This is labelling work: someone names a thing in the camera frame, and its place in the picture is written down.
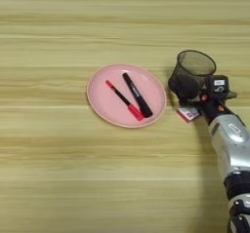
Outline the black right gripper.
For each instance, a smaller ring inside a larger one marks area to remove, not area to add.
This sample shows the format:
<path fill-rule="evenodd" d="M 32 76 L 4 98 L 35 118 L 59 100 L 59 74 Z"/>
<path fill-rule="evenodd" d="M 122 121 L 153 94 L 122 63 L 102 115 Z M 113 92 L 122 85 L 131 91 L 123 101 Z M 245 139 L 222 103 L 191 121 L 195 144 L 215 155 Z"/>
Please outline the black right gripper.
<path fill-rule="evenodd" d="M 226 105 L 226 96 L 208 95 L 205 76 L 199 77 L 199 85 L 194 80 L 185 80 L 180 84 L 180 103 L 191 103 L 198 95 L 199 100 L 193 104 L 208 124 L 219 116 L 233 114 Z"/>

